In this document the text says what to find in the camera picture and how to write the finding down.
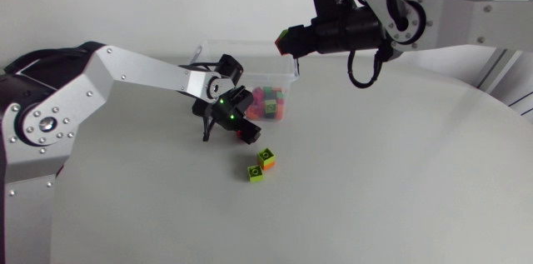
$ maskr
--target transparent plastic bin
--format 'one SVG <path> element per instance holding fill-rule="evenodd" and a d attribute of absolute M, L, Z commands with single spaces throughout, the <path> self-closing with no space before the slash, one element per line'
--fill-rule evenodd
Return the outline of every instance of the transparent plastic bin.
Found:
<path fill-rule="evenodd" d="M 274 42 L 206 41 L 190 63 L 218 62 L 223 54 L 234 57 L 244 68 L 238 86 L 254 96 L 246 110 L 250 120 L 280 121 L 288 107 L 291 84 L 299 77 L 297 61 L 281 56 Z"/>

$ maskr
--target white table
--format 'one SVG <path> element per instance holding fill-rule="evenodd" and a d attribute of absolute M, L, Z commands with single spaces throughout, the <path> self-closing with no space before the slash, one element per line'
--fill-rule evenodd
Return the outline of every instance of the white table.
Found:
<path fill-rule="evenodd" d="M 387 63 L 361 90 L 345 57 L 306 57 L 286 119 L 251 146 L 221 127 L 202 142 L 192 102 L 117 84 L 82 124 L 53 263 L 533 259 L 533 126 L 464 83 Z M 276 166 L 251 184 L 264 147 Z"/>

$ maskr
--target colorful toy block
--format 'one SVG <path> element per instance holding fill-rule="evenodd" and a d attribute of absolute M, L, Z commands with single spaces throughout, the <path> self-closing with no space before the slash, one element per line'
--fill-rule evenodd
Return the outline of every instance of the colorful toy block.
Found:
<path fill-rule="evenodd" d="M 259 182 L 263 180 L 263 171 L 259 165 L 255 165 L 248 168 L 248 177 L 250 182 Z"/>
<path fill-rule="evenodd" d="M 276 156 L 271 150 L 265 148 L 257 153 L 257 163 L 263 170 L 270 169 L 276 165 Z"/>
<path fill-rule="evenodd" d="M 265 101 L 265 114 L 276 113 L 276 110 L 277 110 L 276 105 L 277 105 L 276 100 L 266 100 Z"/>
<path fill-rule="evenodd" d="M 276 112 L 276 119 L 282 120 L 283 118 L 283 112 L 285 110 L 285 105 L 277 105 L 277 112 Z"/>
<path fill-rule="evenodd" d="M 286 91 L 281 87 L 255 87 L 252 90 L 253 103 L 247 109 L 248 119 L 271 119 L 281 120 L 283 118 Z"/>

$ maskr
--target white wall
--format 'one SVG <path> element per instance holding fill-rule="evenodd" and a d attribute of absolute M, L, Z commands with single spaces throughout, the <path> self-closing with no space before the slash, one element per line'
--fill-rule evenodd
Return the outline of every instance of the white wall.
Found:
<path fill-rule="evenodd" d="M 157 57 L 188 55 L 208 38 L 273 41 L 314 14 L 312 0 L 0 0 L 0 66 L 38 48 L 87 40 Z M 408 53 L 398 62 L 469 82 L 490 54 L 455 47 Z"/>

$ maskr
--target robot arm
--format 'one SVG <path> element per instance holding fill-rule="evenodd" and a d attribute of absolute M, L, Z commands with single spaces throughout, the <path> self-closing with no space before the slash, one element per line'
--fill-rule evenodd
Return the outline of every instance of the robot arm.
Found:
<path fill-rule="evenodd" d="M 465 44 L 533 51 L 531 1 L 493 0 L 314 0 L 316 17 L 276 40 L 294 58 L 310 52 L 351 52 L 348 73 L 369 87 L 383 62 L 403 52 Z M 375 73 L 361 84 L 351 75 L 355 51 L 377 48 Z"/>
<path fill-rule="evenodd" d="M 217 69 L 202 68 L 211 64 Z M 243 117 L 252 94 L 235 88 L 242 66 L 227 55 L 211 64 L 179 67 L 87 42 L 31 52 L 6 67 L 0 76 L 0 263 L 49 263 L 55 178 L 72 152 L 77 127 L 106 102 L 115 81 L 194 97 L 193 111 L 204 122 L 213 117 L 212 124 L 256 141 L 261 129 Z M 223 107 L 213 106 L 220 98 Z"/>

